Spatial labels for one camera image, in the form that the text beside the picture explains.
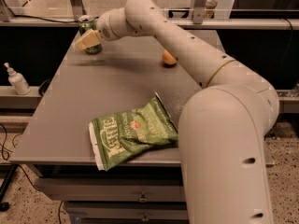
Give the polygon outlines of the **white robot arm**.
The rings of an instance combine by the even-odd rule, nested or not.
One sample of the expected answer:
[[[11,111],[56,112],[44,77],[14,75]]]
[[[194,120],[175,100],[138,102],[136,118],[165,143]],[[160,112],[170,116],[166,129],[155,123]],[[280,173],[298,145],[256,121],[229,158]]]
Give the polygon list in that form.
[[[151,0],[127,0],[104,13],[75,47],[142,35],[154,37],[202,87],[178,122],[189,223],[274,224],[263,151],[279,113],[273,86],[169,21]]]

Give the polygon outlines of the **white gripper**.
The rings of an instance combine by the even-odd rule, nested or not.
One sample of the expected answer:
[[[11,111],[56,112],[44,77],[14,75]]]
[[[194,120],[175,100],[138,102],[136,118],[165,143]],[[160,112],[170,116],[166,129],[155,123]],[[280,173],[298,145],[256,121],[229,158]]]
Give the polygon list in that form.
[[[117,40],[128,36],[124,8],[115,8],[103,13],[97,19],[96,27],[105,40]],[[101,43],[100,33],[94,29],[87,30],[75,41],[75,50],[84,50],[99,45]]]

